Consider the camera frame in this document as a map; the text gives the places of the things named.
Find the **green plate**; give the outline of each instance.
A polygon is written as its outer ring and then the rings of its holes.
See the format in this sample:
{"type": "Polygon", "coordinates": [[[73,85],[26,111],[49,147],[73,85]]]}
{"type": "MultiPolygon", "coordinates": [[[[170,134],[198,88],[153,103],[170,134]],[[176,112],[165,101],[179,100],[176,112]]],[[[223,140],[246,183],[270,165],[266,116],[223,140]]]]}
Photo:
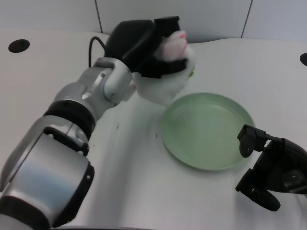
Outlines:
{"type": "Polygon", "coordinates": [[[242,106],[212,93],[180,98],[161,120],[163,141],[170,152],[204,170],[227,169],[243,160],[237,136],[244,124],[254,126],[242,106]]]}

